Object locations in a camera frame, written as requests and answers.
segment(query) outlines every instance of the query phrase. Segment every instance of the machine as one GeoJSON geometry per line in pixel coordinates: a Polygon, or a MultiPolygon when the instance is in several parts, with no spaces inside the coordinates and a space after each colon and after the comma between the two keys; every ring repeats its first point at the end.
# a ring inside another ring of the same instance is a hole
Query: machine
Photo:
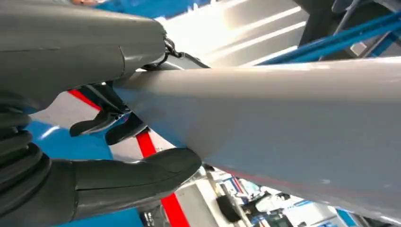
{"type": "Polygon", "coordinates": [[[147,18],[2,0],[0,23],[1,226],[56,225],[160,199],[201,160],[401,225],[400,57],[208,69],[147,18]],[[148,125],[178,148],[133,163],[50,160],[23,128],[70,89],[102,107],[71,136],[130,114],[108,144],[148,125]]]}

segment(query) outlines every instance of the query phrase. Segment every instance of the red line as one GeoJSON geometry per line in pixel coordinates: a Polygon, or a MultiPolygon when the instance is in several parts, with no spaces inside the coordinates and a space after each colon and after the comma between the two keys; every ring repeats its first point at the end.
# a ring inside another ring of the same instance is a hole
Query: red line
{"type": "Polygon", "coordinates": [[[102,110],[98,105],[92,103],[92,101],[90,101],[88,98],[86,98],[82,93],[80,93],[77,90],[71,90],[68,91],[70,94],[72,94],[73,96],[75,96],[76,98],[80,99],[82,102],[88,104],[89,106],[97,109],[97,110],[102,110]]]}
{"type": "MultiPolygon", "coordinates": [[[[143,157],[148,157],[156,153],[155,146],[153,145],[152,139],[150,138],[148,132],[138,135],[137,140],[143,157]]],[[[190,227],[175,194],[171,194],[165,198],[162,198],[162,204],[171,226],[190,227]]]]}

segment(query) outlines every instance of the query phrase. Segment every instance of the blue panel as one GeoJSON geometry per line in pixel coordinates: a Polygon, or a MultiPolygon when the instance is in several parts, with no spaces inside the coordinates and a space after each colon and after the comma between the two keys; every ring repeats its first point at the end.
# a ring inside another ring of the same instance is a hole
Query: blue panel
{"type": "Polygon", "coordinates": [[[51,158],[112,159],[103,134],[71,137],[67,129],[33,121],[27,129],[34,136],[34,143],[51,158]]]}
{"type": "Polygon", "coordinates": [[[109,0],[98,6],[113,12],[133,14],[143,17],[174,17],[198,6],[210,3],[210,0],[109,0]]]}
{"type": "MultiPolygon", "coordinates": [[[[33,121],[27,129],[36,143],[51,158],[66,159],[112,159],[104,132],[81,135],[72,138],[69,130],[42,122],[33,121]]],[[[136,209],[128,209],[112,214],[61,225],[63,227],[142,227],[136,209]]]]}
{"type": "Polygon", "coordinates": [[[351,216],[348,214],[348,212],[344,211],[344,210],[340,210],[340,209],[336,209],[338,215],[340,216],[340,218],[345,222],[345,224],[348,227],[353,227],[353,226],[357,226],[357,224],[355,223],[355,221],[351,218],[351,216]]]}

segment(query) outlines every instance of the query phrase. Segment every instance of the blue metal frame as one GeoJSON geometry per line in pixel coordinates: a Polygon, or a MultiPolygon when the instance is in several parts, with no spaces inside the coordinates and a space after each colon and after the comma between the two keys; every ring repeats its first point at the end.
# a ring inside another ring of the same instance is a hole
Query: blue metal frame
{"type": "Polygon", "coordinates": [[[400,29],[400,16],[401,12],[380,17],[350,30],[301,46],[295,51],[269,59],[258,65],[315,61],[321,56],[343,50],[352,44],[400,29]]]}

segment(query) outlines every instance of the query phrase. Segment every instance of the black lever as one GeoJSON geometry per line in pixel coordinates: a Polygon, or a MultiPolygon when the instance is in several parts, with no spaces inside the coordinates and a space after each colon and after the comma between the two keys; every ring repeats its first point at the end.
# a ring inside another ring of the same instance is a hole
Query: black lever
{"type": "Polygon", "coordinates": [[[121,117],[120,113],[102,109],[93,120],[75,123],[70,128],[70,136],[91,134],[110,127],[121,117]]]}
{"type": "Polygon", "coordinates": [[[141,121],[134,113],[131,113],[128,120],[123,124],[111,128],[105,136],[108,145],[113,145],[133,137],[146,129],[146,124],[141,121]]]}

